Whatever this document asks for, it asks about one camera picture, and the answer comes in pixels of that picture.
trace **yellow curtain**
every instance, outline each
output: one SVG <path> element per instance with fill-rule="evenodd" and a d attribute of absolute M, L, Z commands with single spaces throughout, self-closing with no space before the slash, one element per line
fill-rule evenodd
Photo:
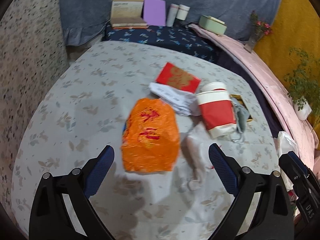
<path fill-rule="evenodd" d="M 298 59 L 289 57 L 289 47 L 320 58 L 320 18 L 309 0 L 282 0 L 272 29 L 273 34 L 263 37 L 254 50 L 287 87 L 284 75 L 298 64 Z M 308 120 L 313 125 L 314 118 Z M 320 124 L 314 129 L 320 138 Z"/>

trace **blue gripper pad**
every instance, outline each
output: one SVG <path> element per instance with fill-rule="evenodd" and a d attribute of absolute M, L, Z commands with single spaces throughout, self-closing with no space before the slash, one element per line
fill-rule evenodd
<path fill-rule="evenodd" d="M 214 166 L 214 169 L 217 171 L 226 191 L 236 197 L 239 192 L 238 179 L 227 161 L 224 159 L 225 155 L 222 156 L 220 152 L 224 155 L 217 144 L 214 143 L 210 145 L 209 159 Z"/>
<path fill-rule="evenodd" d="M 106 176 L 108 170 L 111 167 L 111 164 L 113 163 L 114 158 L 115 152 L 110 146 L 102 155 L 100 160 L 98 160 L 97 164 L 94 166 L 89 176 L 87 177 L 84 189 L 84 195 L 87 199 L 97 193 L 104 177 Z"/>
<path fill-rule="evenodd" d="M 307 176 L 308 175 L 308 170 L 307 170 L 306 166 L 303 164 L 303 162 L 299 159 L 299 157 L 292 151 L 288 152 L 288 155 L 300 167 L 302 172 Z"/>

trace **green box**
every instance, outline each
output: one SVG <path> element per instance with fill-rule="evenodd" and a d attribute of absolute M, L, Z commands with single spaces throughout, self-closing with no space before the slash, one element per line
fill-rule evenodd
<path fill-rule="evenodd" d="M 199 26 L 218 35 L 223 35 L 227 29 L 227 26 L 224 22 L 206 15 L 202 15 L 200 17 Z"/>

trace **red and white cup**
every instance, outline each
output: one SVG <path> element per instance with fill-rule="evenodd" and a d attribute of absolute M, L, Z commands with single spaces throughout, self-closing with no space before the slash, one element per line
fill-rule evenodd
<path fill-rule="evenodd" d="M 212 82 L 204 85 L 201 88 L 202 92 L 216 91 L 216 90 L 227 90 L 227 86 L 225 83 L 222 83 L 222 82 Z"/>
<path fill-rule="evenodd" d="M 197 94 L 196 97 L 211 138 L 233 133 L 237 129 L 228 91 L 207 91 Z"/>

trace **purple folder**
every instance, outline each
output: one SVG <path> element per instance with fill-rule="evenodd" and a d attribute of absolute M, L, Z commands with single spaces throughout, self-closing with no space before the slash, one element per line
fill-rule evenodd
<path fill-rule="evenodd" d="M 143 19 L 148 25 L 165 26 L 165 1 L 144 0 Z"/>

